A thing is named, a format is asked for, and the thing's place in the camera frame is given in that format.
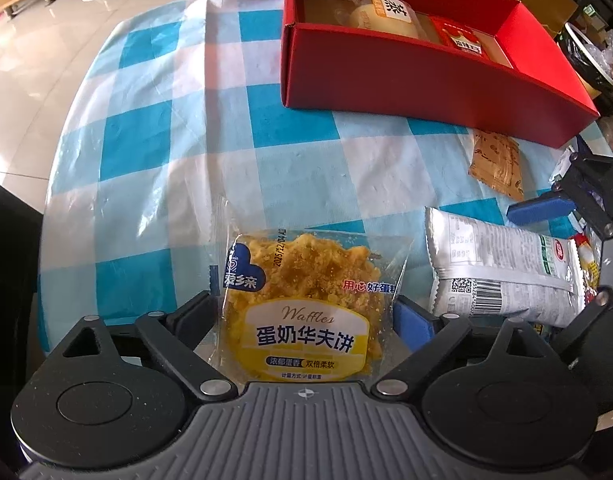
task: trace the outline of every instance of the open red cardboard box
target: open red cardboard box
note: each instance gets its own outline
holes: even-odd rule
[[[404,0],[490,35],[512,68],[455,48],[307,23],[285,0],[282,103],[463,124],[559,148],[598,117],[575,71],[516,0]]]

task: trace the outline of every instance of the tiled floor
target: tiled floor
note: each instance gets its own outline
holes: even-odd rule
[[[0,184],[44,210],[58,139],[78,87],[113,28],[173,0],[34,0],[0,20]]]

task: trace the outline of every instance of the table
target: table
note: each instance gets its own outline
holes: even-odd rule
[[[428,303],[424,206],[503,223],[510,199],[467,175],[462,126],[280,102],[283,0],[181,0],[123,22],[94,59],[59,141],[40,258],[53,348],[99,314],[170,312],[223,265],[223,198],[242,230],[408,235],[402,292]],[[598,127],[584,132],[596,153]],[[559,150],[519,141],[527,198]],[[535,229],[566,236],[564,222]]]

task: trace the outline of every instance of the blue heart logo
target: blue heart logo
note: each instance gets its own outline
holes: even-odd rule
[[[266,284],[266,274],[257,265],[251,264],[251,251],[241,243],[234,243],[224,268],[224,288],[245,292],[257,292]]]

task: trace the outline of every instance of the white snack package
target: white snack package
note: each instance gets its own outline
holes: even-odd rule
[[[585,306],[573,240],[426,208],[430,309],[567,326]]]

